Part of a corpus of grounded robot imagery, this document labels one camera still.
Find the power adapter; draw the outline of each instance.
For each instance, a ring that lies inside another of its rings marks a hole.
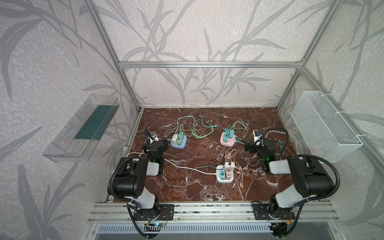
[[[229,169],[225,170],[225,179],[226,180],[231,179],[231,171]]]
[[[173,136],[172,136],[172,143],[173,143],[173,145],[177,145],[177,137],[178,137],[178,135],[177,134],[174,134]]]
[[[225,162],[224,170],[229,170],[229,171],[233,172],[234,169],[235,169],[235,163],[234,162]]]
[[[220,179],[225,180],[225,172],[224,170],[220,170]]]

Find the black cable sleeve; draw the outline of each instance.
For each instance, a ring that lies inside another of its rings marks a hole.
[[[148,235],[146,236],[146,235],[139,229],[139,227],[137,226],[135,220],[133,219],[133,215],[132,215],[132,212],[131,212],[131,209],[130,209],[130,205],[128,205],[128,204],[127,204],[127,209],[128,209],[129,217],[131,218],[133,225],[135,226],[136,230],[139,232],[139,234],[140,234],[142,237],[144,237],[145,239],[154,239],[155,237],[157,237],[158,234],[157,234],[156,236],[152,237],[152,238],[149,238]]]
[[[135,200],[133,200],[133,199],[131,199],[131,201],[129,201],[129,199],[126,199],[125,197],[119,196],[119,195],[115,192],[115,189],[114,189],[114,183],[115,183],[115,179],[116,179],[116,175],[117,175],[117,173],[119,172],[119,170],[120,170],[123,166],[125,166],[125,165],[127,164],[128,161],[130,161],[131,159],[134,159],[134,158],[137,158],[137,157],[129,157],[129,158],[126,158],[126,159],[124,159],[123,161],[121,161],[121,162],[118,164],[118,166],[116,167],[115,171],[112,173],[111,179],[110,179],[110,181],[109,181],[109,190],[111,191],[111,195],[112,195],[114,198],[116,198],[116,199],[118,199],[118,200],[120,200],[120,201],[124,201],[124,202],[132,202],[134,205],[136,205],[136,207],[131,206],[131,205],[130,205],[130,207],[132,207],[133,209],[139,209],[139,208],[142,207],[142,205],[141,205],[139,202],[137,202],[137,201],[135,201]]]
[[[339,172],[336,170],[336,168],[330,163],[328,162],[327,160],[321,158],[321,157],[318,157],[318,156],[314,156],[314,155],[309,155],[309,154],[300,154],[300,155],[294,155],[294,157],[311,157],[311,158],[315,158],[325,164],[327,164],[333,171],[333,174],[335,175],[335,185],[334,187],[331,189],[331,191],[327,194],[324,194],[324,195],[321,195],[321,196],[317,196],[317,197],[309,197],[308,198],[308,201],[315,201],[315,200],[320,200],[320,199],[324,199],[324,198],[327,198],[327,197],[330,197],[332,196],[340,187],[340,175],[339,175]]]
[[[285,233],[285,234],[283,234],[281,237],[280,237],[280,236],[276,236],[276,237],[278,237],[278,238],[286,237],[286,236],[288,236],[288,235],[294,230],[294,228],[296,227],[297,222],[298,222],[298,220],[299,220],[299,216],[300,216],[301,210],[303,209],[303,206],[304,206],[304,204],[302,204],[302,205],[299,207],[299,211],[298,211],[297,214],[296,214],[295,222],[293,223],[292,227],[288,230],[288,232]]]

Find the green charger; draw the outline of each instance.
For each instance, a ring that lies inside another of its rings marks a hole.
[[[176,144],[180,146],[183,143],[183,138],[184,138],[184,133],[180,132],[177,137]]]

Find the green object in tray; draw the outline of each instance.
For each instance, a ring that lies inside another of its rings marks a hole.
[[[76,134],[75,139],[100,140],[119,106],[99,105]]]

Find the leaf pattern wallpaper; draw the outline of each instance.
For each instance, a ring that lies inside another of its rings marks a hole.
[[[120,61],[298,61],[331,3],[94,2]],[[125,74],[143,106],[274,107],[293,71],[127,68]]]
[[[83,1],[3,0],[0,22],[0,239],[78,239],[137,111]],[[120,107],[89,162],[43,157],[91,93]]]
[[[344,1],[306,68],[384,154],[384,1]],[[305,79],[298,80],[288,99],[300,97]],[[289,101],[280,110],[294,133]],[[309,153],[305,146],[300,153]],[[384,235],[384,177],[368,157],[356,150],[335,163],[341,186],[332,204],[351,240],[382,239]]]

